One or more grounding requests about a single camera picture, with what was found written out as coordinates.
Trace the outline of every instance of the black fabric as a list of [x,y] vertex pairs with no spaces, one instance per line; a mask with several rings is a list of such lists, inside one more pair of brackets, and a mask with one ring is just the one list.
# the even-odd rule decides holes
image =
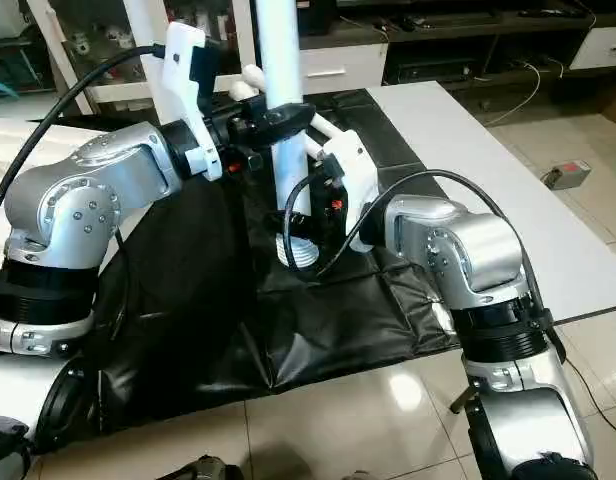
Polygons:
[[[424,168],[365,91],[307,100],[359,133],[380,167],[382,188]],[[240,184],[195,178],[150,209],[126,241],[130,321],[113,344],[107,339],[122,308],[121,258],[101,276],[87,354],[102,366],[109,429],[456,345],[438,324],[439,296],[423,270],[382,248],[346,252],[318,284],[290,274],[263,227],[275,208],[273,192],[262,188],[270,172],[257,175]],[[432,180],[402,191],[443,195]]]

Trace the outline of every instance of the black cable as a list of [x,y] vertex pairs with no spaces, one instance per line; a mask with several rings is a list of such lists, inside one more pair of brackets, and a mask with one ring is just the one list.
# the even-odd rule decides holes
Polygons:
[[[284,223],[283,223],[283,234],[282,234],[283,243],[284,243],[284,251],[286,254],[286,259],[288,261],[289,268],[294,273],[297,273],[300,275],[304,275],[308,272],[306,270],[300,270],[297,267],[297,263],[295,262],[295,258],[294,258],[292,248],[291,248],[292,247],[291,240],[290,240],[290,219],[292,217],[292,210],[293,210],[294,204],[297,200],[297,197],[301,193],[301,191],[309,183],[311,183],[313,180],[315,180],[321,175],[322,175],[321,171],[316,171],[308,175],[303,180],[301,180],[295,186],[295,188],[293,188],[292,191],[290,192],[290,195],[288,196],[288,200],[286,201],[286,206],[284,209]],[[415,178],[422,178],[422,177],[443,177],[443,178],[448,178],[450,180],[453,180],[459,183],[460,185],[463,185],[464,187],[471,190],[475,195],[477,195],[477,197],[479,197],[495,215],[497,215],[498,217],[506,221],[508,225],[510,225],[510,228],[512,228],[513,232],[517,236],[517,239],[519,240],[519,244],[521,245],[522,264],[524,267],[524,272],[526,273],[526,280],[528,282],[528,288],[530,290],[530,293],[532,294],[533,302],[535,304],[535,309],[538,312],[543,311],[544,304],[543,304],[543,299],[541,298],[541,293],[539,292],[539,285],[537,284],[537,278],[535,276],[535,272],[530,263],[528,253],[526,252],[523,242],[521,241],[521,237],[519,236],[519,233],[517,233],[517,230],[515,230],[515,227],[510,223],[510,221],[508,220],[508,217],[506,217],[506,215],[504,214],[503,210],[501,210],[499,205],[497,205],[497,203],[492,198],[490,198],[490,196],[484,190],[482,190],[481,187],[479,187],[477,184],[473,183],[472,181],[468,180],[467,178],[459,175],[458,173],[451,172],[448,170],[424,170],[423,172],[411,173],[410,175],[406,175],[405,177],[397,180],[393,185],[388,187],[384,192],[382,192],[379,196],[377,196],[377,198],[373,200],[373,202],[368,206],[368,208],[365,209],[365,211],[359,217],[359,220],[357,220],[357,223],[355,223],[355,225],[352,227],[352,229],[346,236],[346,239],[342,243],[337,253],[333,255],[333,257],[325,264],[324,267],[322,267],[316,274],[313,274],[313,278],[315,277],[318,278],[318,277],[325,275],[335,265],[335,263],[337,263],[337,261],[339,260],[343,252],[348,248],[350,243],[355,238],[355,235],[359,233],[359,230],[361,229],[363,222],[368,218],[368,216],[370,216],[370,213],[375,207],[377,207],[377,205],[379,205],[388,195],[390,195],[395,189],[397,189],[404,183],[414,180]]]
[[163,45],[146,45],[141,47],[129,48],[128,50],[124,50],[119,54],[115,55],[112,58],[109,58],[105,62],[101,63],[94,70],[88,73],[84,78],[75,83],[70,90],[68,90],[55,104],[54,107],[48,112],[48,114],[44,117],[44,119],[37,125],[37,128],[32,132],[28,140],[24,143],[19,150],[19,153],[12,161],[8,170],[4,174],[3,178],[0,182],[0,207],[4,201],[6,196],[6,192],[8,191],[8,187],[15,180],[17,173],[21,170],[24,162],[30,155],[30,152],[35,148],[41,137],[46,133],[46,131],[50,128],[50,126],[57,120],[59,115],[63,112],[63,110],[68,106],[70,102],[72,102],[77,95],[82,93],[85,88],[90,85],[93,81],[95,81],[98,77],[106,73],[112,67],[119,65],[120,63],[125,62],[133,57],[137,57],[139,55],[153,54],[155,56],[161,56],[163,58],[164,55],[164,46]]
[[121,235],[119,229],[115,230],[115,240],[117,240],[117,246],[119,247],[119,254],[121,255],[122,262],[125,270],[125,283],[124,283],[124,296],[119,312],[117,312],[117,318],[112,327],[112,333],[110,334],[110,340],[114,341],[121,330],[121,326],[128,318],[128,304],[130,302],[130,257],[128,256],[128,250],[124,244],[124,238]]
[[584,379],[584,376],[582,375],[582,373],[579,371],[579,369],[577,367],[575,367],[575,365],[570,361],[570,359],[566,359],[566,362],[568,362],[568,365],[570,365],[572,367],[572,369],[575,371],[575,373],[579,376],[579,378],[581,379],[582,383],[584,384],[584,387],[586,387],[586,390],[588,391],[588,395],[590,396],[590,400],[592,400],[592,404],[595,406],[595,408],[597,409],[597,412],[599,413],[599,415],[601,415],[601,418],[603,418],[606,423],[608,425],[610,425],[610,428],[612,428],[615,432],[616,432],[616,426],[614,423],[612,423],[610,421],[610,419],[608,417],[606,417],[606,414],[601,410],[601,407],[599,406],[599,404],[597,403],[597,400],[595,400],[594,395],[592,394],[592,390],[591,388],[588,386],[588,382],[586,382],[586,380]]
[[290,195],[288,195],[288,199],[286,200],[286,207],[284,208],[282,240],[284,242],[284,252],[286,254],[286,261],[288,262],[288,268],[290,268],[291,272],[295,273],[300,278],[303,278],[305,280],[309,280],[310,278],[306,275],[305,270],[301,270],[297,266],[297,262],[295,261],[295,255],[292,251],[292,241],[290,238],[290,220],[292,218],[292,209],[294,208],[297,197],[299,196],[301,191],[321,176],[323,176],[323,169],[315,170],[307,177],[300,180],[299,183],[295,185],[295,188],[292,189]]

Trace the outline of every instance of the shelving unit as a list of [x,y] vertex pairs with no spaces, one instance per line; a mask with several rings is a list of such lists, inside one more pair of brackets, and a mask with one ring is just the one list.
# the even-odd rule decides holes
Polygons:
[[449,25],[428,29],[418,28],[412,32],[403,31],[397,26],[391,26],[387,31],[381,32],[373,25],[377,24],[382,18],[385,19],[386,17],[364,14],[350,18],[358,25],[340,19],[332,25],[327,35],[302,37],[300,45],[304,49],[325,49],[369,43],[387,44],[388,55],[384,82],[392,84],[398,83],[395,81],[397,75],[390,70],[393,66],[391,64],[394,63],[394,57],[399,56],[400,50],[407,51],[413,60],[422,59],[425,61],[426,58],[424,57],[429,58],[434,55],[434,51],[444,43],[449,47],[444,47],[443,50],[450,51],[453,41],[457,40],[454,45],[456,46],[455,54],[458,55],[457,52],[466,51],[466,41],[481,38],[484,40],[482,46],[478,47],[478,51],[472,51],[478,65],[471,69],[467,78],[448,80],[444,76],[435,78],[426,76],[423,79],[437,80],[447,90],[456,91],[534,82],[536,80],[534,72],[511,65],[508,66],[507,71],[502,71],[496,63],[501,60],[498,57],[501,57],[502,45],[505,45],[507,40],[521,39],[521,43],[523,43],[524,38],[536,39],[537,35],[548,35],[551,38],[551,42],[546,45],[548,50],[551,50],[555,45],[562,48],[561,54],[556,55],[559,58],[555,58],[555,60],[563,64],[564,71],[562,76],[561,67],[557,63],[540,64],[538,67],[542,81],[550,82],[560,76],[564,79],[570,79],[616,74],[616,67],[573,71],[569,69],[569,65],[586,38],[590,27],[592,26],[595,29],[616,27],[616,13],[601,13],[596,16],[589,14],[583,18],[527,18],[519,16],[516,11],[501,11],[495,13],[493,20],[488,23]]
[[[229,56],[230,59],[221,62],[216,91],[228,90],[241,67],[255,61],[248,0],[27,1],[69,87],[94,64],[119,49],[134,44],[165,42],[168,23],[173,19],[195,24],[207,20],[211,25],[208,28],[213,30],[211,35],[225,43],[226,55],[222,58]],[[226,17],[224,22],[229,23],[230,31],[224,29],[220,32],[216,28],[215,20],[218,21],[219,16]],[[113,38],[118,36],[122,37],[121,41]],[[88,51],[79,50],[82,39],[88,44]],[[141,58],[128,62],[89,88],[86,95],[80,95],[77,104],[81,113],[91,114],[105,108],[105,104],[139,101],[137,103],[150,105],[152,101],[160,119],[168,121],[167,99],[150,87],[159,84],[158,75],[159,68],[154,59]]]

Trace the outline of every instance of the shelf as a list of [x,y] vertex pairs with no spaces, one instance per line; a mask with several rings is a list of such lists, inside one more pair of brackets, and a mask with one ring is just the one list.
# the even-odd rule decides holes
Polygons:
[[593,17],[585,18],[525,18],[516,12],[502,12],[496,23],[481,25],[447,26],[418,29],[414,32],[389,32],[391,42],[413,42],[445,38],[476,37],[481,35],[506,35],[510,33],[549,32],[557,30],[585,30],[592,25]]
[[[559,30],[585,31],[593,24],[594,18],[525,18],[516,12],[501,12],[495,23],[475,25],[444,26],[430,29],[417,29],[404,32],[397,27],[386,34],[372,26],[378,17],[355,18],[361,26],[343,20],[335,21],[327,35],[304,36],[299,39],[302,50],[315,48],[343,47],[370,43],[401,43],[426,40],[440,40],[482,35],[506,35],[511,33],[550,32]],[[616,13],[597,15],[595,27],[616,27]]]
[[343,20],[335,21],[330,29],[330,33],[327,35],[299,37],[299,48],[301,50],[369,45],[373,43],[387,43],[386,35],[375,30],[372,24],[368,24],[367,27],[358,27]]
[[[541,67],[539,69],[541,74],[541,81],[550,82],[557,80],[561,73],[561,69],[558,66],[553,67]],[[616,67],[606,68],[591,68],[586,70],[568,70],[564,71],[563,78],[591,78],[601,75],[616,74]],[[522,83],[534,83],[537,79],[535,72],[530,70],[511,70],[508,72],[491,73],[479,77],[481,80],[471,78],[469,80],[463,80],[459,82],[444,82],[438,80],[446,90],[465,90],[468,88],[486,88],[497,87],[502,85],[522,84]]]

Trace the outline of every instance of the white cable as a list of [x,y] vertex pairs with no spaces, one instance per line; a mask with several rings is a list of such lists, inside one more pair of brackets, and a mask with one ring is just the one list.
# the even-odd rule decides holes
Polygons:
[[339,19],[349,23],[351,25],[354,25],[355,27],[359,27],[359,28],[365,28],[366,30],[374,30],[377,33],[380,33],[381,35],[383,35],[383,37],[386,39],[386,42],[390,43],[390,37],[388,36],[388,34],[386,32],[384,32],[383,30],[380,30],[379,28],[376,28],[374,25],[364,25],[363,23],[359,23],[359,22],[355,22],[354,20],[351,20],[347,17],[344,17],[342,15],[339,16]]
[[581,0],[575,0],[575,2],[577,2],[581,8],[592,15],[592,23],[590,24],[590,27],[588,27],[588,30],[592,30],[595,25],[597,25],[597,15],[595,15],[595,12],[593,12],[592,9]]
[[535,95],[537,95],[537,92],[539,91],[539,87],[541,86],[541,73],[539,73],[539,70],[537,70],[537,68],[535,68],[534,66],[530,65],[529,63],[524,63],[524,67],[532,69],[537,74],[537,85],[535,85],[535,89],[528,96],[528,98],[526,98],[523,102],[521,102],[515,108],[513,108],[512,110],[504,113],[500,117],[495,118],[494,120],[491,120],[489,122],[484,123],[484,127],[490,127],[491,125],[493,125],[493,124],[495,124],[497,122],[500,122],[504,118],[509,117],[510,115],[515,113],[517,110],[519,110],[521,107],[526,105],[530,100],[532,100],[535,97]]
[[566,69],[564,67],[564,64],[561,63],[559,60],[555,60],[554,58],[549,57],[547,55],[546,55],[546,60],[548,60],[549,62],[553,62],[553,63],[558,64],[561,67],[561,72],[559,73],[559,78],[564,78],[564,70]]

